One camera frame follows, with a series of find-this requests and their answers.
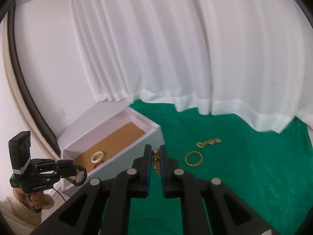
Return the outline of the cream sweater forearm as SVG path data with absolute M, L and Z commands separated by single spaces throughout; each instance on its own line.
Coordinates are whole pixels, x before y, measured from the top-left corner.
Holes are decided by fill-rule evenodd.
M 32 213 L 14 195 L 1 201 L 1 214 L 15 234 L 30 234 L 42 222 L 41 213 Z

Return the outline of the left hand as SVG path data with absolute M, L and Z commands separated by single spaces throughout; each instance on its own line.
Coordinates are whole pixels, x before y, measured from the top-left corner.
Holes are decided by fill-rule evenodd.
M 30 196 L 30 205 L 35 209 L 50 209 L 55 205 L 55 201 L 52 197 L 44 192 L 36 192 L 28 195 L 21 188 L 14 188 L 13 193 L 15 197 L 27 207 L 29 207 L 27 202 L 28 196 Z

